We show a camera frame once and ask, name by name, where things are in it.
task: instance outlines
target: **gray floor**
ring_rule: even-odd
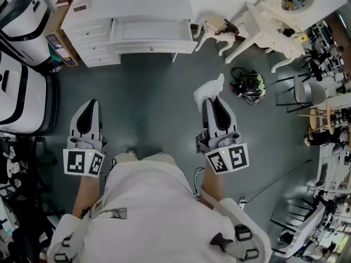
[[[200,85],[224,73],[220,96],[236,114],[250,157],[249,168],[225,176],[228,197],[250,200],[282,174],[308,159],[316,159],[286,175],[245,206],[245,212],[267,231],[275,246],[281,229],[269,219],[273,214],[275,218],[286,214],[290,200],[312,193],[307,183],[315,178],[318,166],[318,148],[308,148],[303,143],[308,120],[297,117],[296,112],[286,113],[285,107],[275,106],[277,93],[286,89],[286,83],[275,83],[277,77],[300,74],[301,62],[296,60],[278,69],[277,74],[271,74],[271,67],[284,56],[267,55],[264,50],[251,47],[227,65],[225,56],[240,42],[220,57],[218,50],[223,45],[209,39],[199,52],[180,54],[175,63],[171,63],[170,54],[129,54],[123,55],[121,65],[86,68],[81,63],[79,67],[59,72],[57,125],[46,137],[47,147],[59,164],[40,172],[52,187],[49,201],[67,212],[72,209],[79,178],[64,175],[62,149],[66,146],[71,117],[91,98],[101,103],[103,134],[109,141],[102,171],[109,170],[115,155],[131,147],[140,158],[163,151],[174,157],[194,187],[194,169],[204,166],[205,158],[197,155],[195,149],[195,136],[202,132],[202,122],[193,93]],[[257,106],[250,106],[232,93],[230,69],[235,66],[256,70],[265,78],[267,96]]]

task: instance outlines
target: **white dresser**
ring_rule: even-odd
[[[74,12],[79,5],[87,10]],[[121,54],[191,54],[189,0],[74,0],[61,28],[88,67],[120,64]]]

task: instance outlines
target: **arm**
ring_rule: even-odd
[[[208,161],[206,161],[206,167],[205,167],[205,175],[203,177],[203,182],[202,182],[202,189],[209,194],[211,197],[213,197],[217,202],[220,202],[221,200],[224,199],[224,186],[223,186],[223,180],[224,176],[222,175],[216,175],[211,168],[210,164]],[[213,206],[207,203],[202,196],[200,195],[200,203],[204,204],[205,206],[209,207],[210,209],[213,209]]]
[[[88,178],[83,176],[79,186],[72,214],[77,218],[83,218],[84,211],[92,208],[100,197],[100,178]]]

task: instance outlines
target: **cardboard box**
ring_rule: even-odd
[[[50,16],[44,29],[44,35],[51,47],[61,57],[67,66],[78,65],[79,55],[67,38],[65,32],[61,29],[62,22],[70,5],[62,6]]]

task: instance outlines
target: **white plastic bag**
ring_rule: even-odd
[[[202,112],[202,102],[208,98],[215,100],[216,96],[223,90],[223,84],[224,75],[221,73],[217,80],[205,83],[194,92],[194,98],[200,113]]]

